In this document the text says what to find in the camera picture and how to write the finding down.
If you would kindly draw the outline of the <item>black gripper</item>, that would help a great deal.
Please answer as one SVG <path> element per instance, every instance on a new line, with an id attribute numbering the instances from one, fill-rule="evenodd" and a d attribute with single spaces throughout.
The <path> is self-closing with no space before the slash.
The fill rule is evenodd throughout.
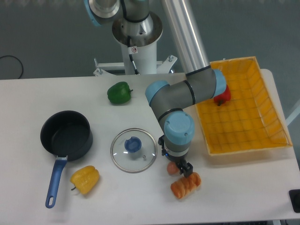
<path id="1" fill-rule="evenodd" d="M 176 152 L 172 152 L 167 148 L 164 138 L 165 136 L 163 135 L 158 139 L 158 144 L 162 148 L 162 156 L 166 156 L 170 161 L 174 162 L 179 170 L 179 173 L 184 174 L 184 177 L 188 178 L 193 173 L 193 166 L 189 162 L 186 162 L 186 153 L 179 153 L 179 156 L 177 156 Z"/>

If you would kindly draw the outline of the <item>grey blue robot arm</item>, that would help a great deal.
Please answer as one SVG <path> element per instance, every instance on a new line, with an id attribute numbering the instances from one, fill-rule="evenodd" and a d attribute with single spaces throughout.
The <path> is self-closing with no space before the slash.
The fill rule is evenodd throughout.
<path id="1" fill-rule="evenodd" d="M 127 75 L 170 70 L 166 63 L 157 65 L 157 41 L 163 26 L 160 18 L 150 11 L 149 1 L 86 0 L 84 4 L 95 26 L 112 22 L 112 33 L 121 46 Z M 173 85 L 156 81 L 147 87 L 145 96 L 163 131 L 158 141 L 162 154 L 188 177 L 193 167 L 185 157 L 195 125 L 184 109 L 222 94 L 226 80 L 221 71 L 211 68 L 189 1 L 164 0 L 161 4 L 186 79 Z"/>

